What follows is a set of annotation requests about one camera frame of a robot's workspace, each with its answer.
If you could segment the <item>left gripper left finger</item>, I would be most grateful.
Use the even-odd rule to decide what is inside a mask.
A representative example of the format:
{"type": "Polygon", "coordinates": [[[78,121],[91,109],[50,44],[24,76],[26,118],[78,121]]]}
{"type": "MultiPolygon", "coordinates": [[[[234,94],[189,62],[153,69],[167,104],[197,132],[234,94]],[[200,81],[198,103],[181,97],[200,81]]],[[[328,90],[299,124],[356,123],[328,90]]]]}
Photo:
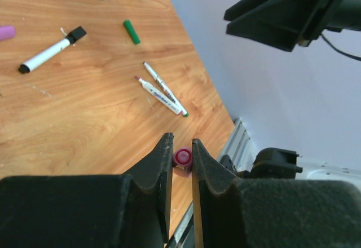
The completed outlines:
{"type": "Polygon", "coordinates": [[[2,247],[163,247],[169,241],[172,133],[120,175],[1,180],[2,247]]]}

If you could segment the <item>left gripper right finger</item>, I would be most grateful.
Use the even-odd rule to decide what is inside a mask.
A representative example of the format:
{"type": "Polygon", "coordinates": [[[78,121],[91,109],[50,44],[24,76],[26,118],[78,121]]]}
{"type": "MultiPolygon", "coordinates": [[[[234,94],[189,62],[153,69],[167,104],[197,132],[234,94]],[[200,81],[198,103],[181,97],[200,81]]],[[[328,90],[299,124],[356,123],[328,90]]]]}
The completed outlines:
{"type": "Polygon", "coordinates": [[[196,247],[359,247],[360,190],[334,180],[240,178],[192,142],[196,247]]]}

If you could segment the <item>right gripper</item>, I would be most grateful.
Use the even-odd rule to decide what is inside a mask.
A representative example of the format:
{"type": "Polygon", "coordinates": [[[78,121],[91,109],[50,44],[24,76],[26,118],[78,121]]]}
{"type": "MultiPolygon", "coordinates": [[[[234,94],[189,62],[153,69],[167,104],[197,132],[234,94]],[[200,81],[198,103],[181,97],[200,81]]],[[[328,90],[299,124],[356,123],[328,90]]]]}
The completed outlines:
{"type": "Polygon", "coordinates": [[[226,33],[291,52],[307,47],[323,30],[341,32],[347,23],[344,0],[316,0],[308,5],[262,5],[269,0],[239,0],[224,13],[226,33]]]}

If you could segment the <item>pink pen cap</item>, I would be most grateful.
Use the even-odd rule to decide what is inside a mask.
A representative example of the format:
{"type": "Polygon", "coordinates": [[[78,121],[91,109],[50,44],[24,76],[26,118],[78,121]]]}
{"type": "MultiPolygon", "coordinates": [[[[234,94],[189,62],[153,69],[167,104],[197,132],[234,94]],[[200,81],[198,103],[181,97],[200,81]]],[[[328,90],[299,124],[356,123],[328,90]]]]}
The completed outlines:
{"type": "Polygon", "coordinates": [[[175,174],[187,178],[192,171],[192,151],[189,147],[178,149],[172,156],[173,171],[175,174]]]}

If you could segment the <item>pink cap marker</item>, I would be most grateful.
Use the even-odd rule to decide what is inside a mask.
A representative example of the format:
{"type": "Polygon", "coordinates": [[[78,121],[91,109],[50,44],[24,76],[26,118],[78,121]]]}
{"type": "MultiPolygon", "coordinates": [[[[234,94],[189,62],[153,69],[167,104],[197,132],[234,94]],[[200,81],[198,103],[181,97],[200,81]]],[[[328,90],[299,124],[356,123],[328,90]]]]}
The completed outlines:
{"type": "Polygon", "coordinates": [[[142,85],[142,87],[149,92],[154,98],[163,103],[168,109],[170,109],[176,115],[181,115],[182,110],[174,102],[172,102],[165,94],[155,88],[151,83],[143,80],[142,78],[135,76],[135,79],[142,85]]]}

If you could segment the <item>green pen cap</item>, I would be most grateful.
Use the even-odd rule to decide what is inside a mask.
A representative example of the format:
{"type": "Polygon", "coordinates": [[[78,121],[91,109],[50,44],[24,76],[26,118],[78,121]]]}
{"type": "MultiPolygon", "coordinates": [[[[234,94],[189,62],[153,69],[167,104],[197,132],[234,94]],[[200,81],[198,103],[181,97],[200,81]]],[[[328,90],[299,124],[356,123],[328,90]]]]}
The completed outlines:
{"type": "Polygon", "coordinates": [[[130,36],[132,42],[135,44],[135,45],[138,45],[140,44],[140,38],[138,36],[138,34],[136,33],[132,23],[130,22],[130,20],[125,20],[123,22],[123,26],[124,28],[126,29],[128,35],[130,36]]]}

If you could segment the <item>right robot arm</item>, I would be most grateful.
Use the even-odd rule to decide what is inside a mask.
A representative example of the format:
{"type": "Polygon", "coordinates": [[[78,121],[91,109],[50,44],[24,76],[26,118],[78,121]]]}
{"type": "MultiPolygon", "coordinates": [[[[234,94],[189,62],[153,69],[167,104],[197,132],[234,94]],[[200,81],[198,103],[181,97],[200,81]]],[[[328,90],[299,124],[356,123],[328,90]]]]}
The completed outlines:
{"type": "Polygon", "coordinates": [[[359,183],[360,0],[233,0],[223,18],[253,139],[359,183]]]}

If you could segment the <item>black cap marker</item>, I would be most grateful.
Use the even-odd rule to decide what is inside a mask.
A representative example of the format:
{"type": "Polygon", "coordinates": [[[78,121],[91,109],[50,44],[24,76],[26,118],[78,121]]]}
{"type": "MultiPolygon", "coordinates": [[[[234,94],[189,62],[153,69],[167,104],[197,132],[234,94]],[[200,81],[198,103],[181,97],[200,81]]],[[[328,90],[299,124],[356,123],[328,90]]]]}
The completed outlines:
{"type": "Polygon", "coordinates": [[[84,30],[82,26],[78,26],[76,29],[69,32],[64,39],[60,40],[59,42],[53,44],[49,48],[43,50],[39,54],[35,55],[34,57],[30,58],[29,60],[23,62],[18,71],[21,74],[26,74],[34,71],[39,66],[50,60],[52,57],[57,55],[58,53],[65,50],[70,45],[75,44],[79,39],[84,37],[87,32],[84,30]]]}

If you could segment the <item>magenta cap marker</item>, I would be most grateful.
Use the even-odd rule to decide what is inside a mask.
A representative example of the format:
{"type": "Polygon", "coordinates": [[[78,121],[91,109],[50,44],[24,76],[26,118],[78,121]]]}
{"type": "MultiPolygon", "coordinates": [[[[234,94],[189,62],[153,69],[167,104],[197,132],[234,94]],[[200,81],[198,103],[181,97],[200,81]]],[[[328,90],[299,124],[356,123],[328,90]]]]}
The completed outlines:
{"type": "Polygon", "coordinates": [[[16,30],[12,25],[0,26],[0,41],[12,39],[16,36],[16,30]]]}

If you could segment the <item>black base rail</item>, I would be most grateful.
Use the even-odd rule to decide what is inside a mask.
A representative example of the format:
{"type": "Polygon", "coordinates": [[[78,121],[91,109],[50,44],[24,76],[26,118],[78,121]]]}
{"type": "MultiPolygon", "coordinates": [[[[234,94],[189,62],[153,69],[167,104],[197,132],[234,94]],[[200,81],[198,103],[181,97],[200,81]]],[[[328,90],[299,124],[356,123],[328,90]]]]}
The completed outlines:
{"type": "MultiPolygon", "coordinates": [[[[240,118],[234,121],[234,130],[219,154],[217,161],[231,172],[240,166],[241,157],[250,143],[250,136],[240,118]]],[[[165,247],[194,247],[193,202],[189,205],[175,232],[165,247]]]]}

